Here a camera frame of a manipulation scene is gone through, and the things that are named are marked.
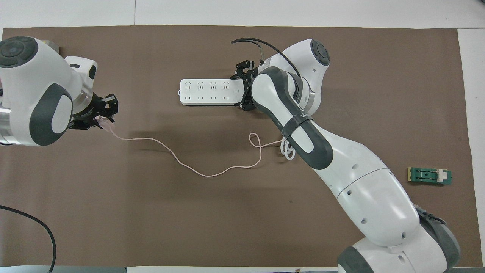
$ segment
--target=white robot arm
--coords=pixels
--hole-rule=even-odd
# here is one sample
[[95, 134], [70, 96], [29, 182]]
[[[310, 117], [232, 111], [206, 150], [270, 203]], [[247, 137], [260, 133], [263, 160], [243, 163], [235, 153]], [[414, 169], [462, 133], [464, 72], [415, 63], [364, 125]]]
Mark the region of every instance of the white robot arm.
[[372, 151], [313, 121], [330, 64], [325, 47], [309, 39], [283, 54], [293, 65], [277, 54], [249, 70], [246, 80], [254, 106], [271, 118], [365, 235], [339, 256], [339, 273], [442, 273], [456, 265], [460, 249], [446, 223], [413, 205]]
[[12, 37], [0, 42], [0, 144], [46, 146], [67, 128], [98, 126], [94, 117], [114, 122], [114, 94], [93, 93], [97, 63], [63, 59], [42, 41]]

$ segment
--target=brown mat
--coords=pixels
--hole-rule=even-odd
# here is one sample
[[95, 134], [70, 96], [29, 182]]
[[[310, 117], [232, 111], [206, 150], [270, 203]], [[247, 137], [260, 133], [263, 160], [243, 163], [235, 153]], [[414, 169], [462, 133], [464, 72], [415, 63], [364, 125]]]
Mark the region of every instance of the brown mat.
[[[284, 49], [315, 38], [332, 64], [314, 119], [387, 163], [412, 201], [444, 218], [457, 236], [459, 266], [481, 266], [463, 78], [456, 30], [225, 26], [5, 29], [59, 44], [61, 55], [99, 64], [95, 92], [115, 93], [123, 137], [155, 137], [212, 174], [250, 165], [247, 140], [279, 140], [271, 120], [236, 107], [188, 107], [183, 78], [227, 78], [259, 60], [257, 37]], [[267, 56], [273, 54], [266, 48]], [[301, 158], [266, 148], [260, 165], [202, 178], [160, 145], [125, 142], [97, 128], [68, 131], [44, 148], [2, 147], [0, 204], [52, 229], [59, 265], [336, 266], [363, 236]], [[406, 181], [407, 167], [447, 168], [453, 184]], [[48, 264], [36, 223], [0, 212], [1, 265]]]

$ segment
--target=black cable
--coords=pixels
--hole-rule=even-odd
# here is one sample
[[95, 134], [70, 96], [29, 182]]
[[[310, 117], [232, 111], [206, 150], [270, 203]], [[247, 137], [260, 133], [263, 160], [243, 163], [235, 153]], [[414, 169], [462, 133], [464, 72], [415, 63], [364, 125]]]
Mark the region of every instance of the black cable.
[[425, 215], [426, 215], [427, 217], [431, 218], [431, 219], [434, 219], [434, 220], [436, 220], [436, 221], [438, 221], [438, 222], [442, 223], [443, 225], [446, 225], [446, 226], [448, 225], [448, 224], [446, 224], [446, 222], [445, 222], [443, 219], [441, 219], [441, 218], [438, 218], [438, 217], [434, 216], [432, 213], [426, 213]]
[[16, 210], [14, 208], [7, 207], [7, 206], [4, 206], [4, 205], [0, 205], [0, 208], [14, 212], [14, 213], [17, 213], [17, 214], [20, 214], [20, 215], [25, 216], [27, 218], [30, 218], [30, 219], [36, 221], [37, 223], [39, 223], [41, 226], [43, 226], [47, 230], [47, 233], [49, 233], [49, 236], [50, 236], [50, 241], [52, 242], [52, 262], [50, 264], [50, 269], [49, 269], [49, 272], [52, 272], [52, 270], [54, 270], [54, 264], [56, 263], [56, 252], [57, 251], [56, 251], [56, 241], [54, 240], [54, 235], [52, 235], [50, 228], [44, 222], [42, 222], [41, 220], [37, 219], [36, 217], [34, 217], [30, 214], [23, 212], [23, 211]]
[[298, 71], [298, 69], [296, 69], [295, 65], [283, 54], [283, 52], [281, 52], [279, 49], [277, 49], [276, 47], [274, 47], [273, 45], [271, 45], [270, 43], [268, 42], [265, 42], [263, 40], [260, 40], [260, 39], [256, 39], [256, 38], [241, 38], [241, 39], [236, 39], [234, 41], [231, 42], [231, 44], [234, 44], [234, 43], [239, 43], [239, 42], [249, 42], [249, 43], [253, 43], [255, 44], [255, 41], [256, 42], [260, 42], [262, 44], [265, 44], [267, 45], [268, 47], [272, 48], [274, 51], [276, 51], [278, 54], [280, 54], [289, 64], [290, 66], [295, 70], [296, 72], [296, 75], [298, 75], [298, 77], [301, 77], [300, 75], [300, 72]]
[[249, 41], [249, 40], [247, 40], [246, 42], [251, 43], [251, 44], [255, 44], [255, 45], [257, 45], [259, 47], [259, 52], [261, 53], [261, 59], [259, 60], [259, 63], [260, 64], [263, 64], [264, 63], [264, 52], [263, 52], [263, 48], [257, 42]]

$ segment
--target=black cap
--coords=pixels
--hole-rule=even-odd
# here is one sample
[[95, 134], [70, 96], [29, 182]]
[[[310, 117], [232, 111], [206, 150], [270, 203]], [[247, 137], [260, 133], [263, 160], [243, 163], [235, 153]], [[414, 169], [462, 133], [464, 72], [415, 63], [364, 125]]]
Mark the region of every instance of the black cap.
[[0, 42], [0, 68], [19, 67], [37, 54], [37, 42], [32, 37], [17, 36]]
[[324, 66], [328, 66], [330, 64], [330, 56], [328, 55], [328, 51], [321, 42], [313, 39], [311, 41], [311, 51], [319, 63]]

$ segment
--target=power strip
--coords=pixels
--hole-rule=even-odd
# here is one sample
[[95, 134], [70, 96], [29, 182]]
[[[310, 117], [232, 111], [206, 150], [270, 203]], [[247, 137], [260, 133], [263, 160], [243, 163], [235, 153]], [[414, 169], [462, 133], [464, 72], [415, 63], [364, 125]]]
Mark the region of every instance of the power strip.
[[180, 81], [180, 102], [183, 105], [234, 105], [243, 100], [242, 80], [183, 79]]

